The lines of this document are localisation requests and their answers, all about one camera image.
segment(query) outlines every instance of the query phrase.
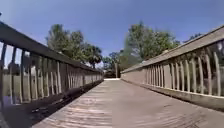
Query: sky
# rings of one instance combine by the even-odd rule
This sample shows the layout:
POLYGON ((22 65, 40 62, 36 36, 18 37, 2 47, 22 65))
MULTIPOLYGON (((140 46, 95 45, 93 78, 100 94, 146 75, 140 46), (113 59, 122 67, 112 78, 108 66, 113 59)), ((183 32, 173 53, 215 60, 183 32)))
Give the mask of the sky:
POLYGON ((143 21, 177 40, 224 24, 223 0, 0 0, 0 20, 46 45, 53 24, 81 30, 103 55, 124 47, 132 24, 143 21))

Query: green foliage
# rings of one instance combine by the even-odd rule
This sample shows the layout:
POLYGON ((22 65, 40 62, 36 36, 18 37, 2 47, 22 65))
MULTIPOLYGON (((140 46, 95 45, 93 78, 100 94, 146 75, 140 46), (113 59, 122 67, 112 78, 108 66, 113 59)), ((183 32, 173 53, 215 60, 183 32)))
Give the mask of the green foliage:
POLYGON ((100 63, 102 61, 102 51, 99 47, 91 45, 91 44, 84 44, 84 58, 87 62, 95 68, 95 64, 100 63))
POLYGON ((125 47, 120 55, 121 69, 128 68, 177 47, 179 41, 167 31, 153 30, 143 22, 130 27, 125 40, 125 47))
POLYGON ((60 24, 51 27, 46 37, 49 48, 60 52, 69 58, 81 63, 89 63, 95 68, 95 64, 102 60, 101 49, 84 43, 81 31, 69 32, 60 24))

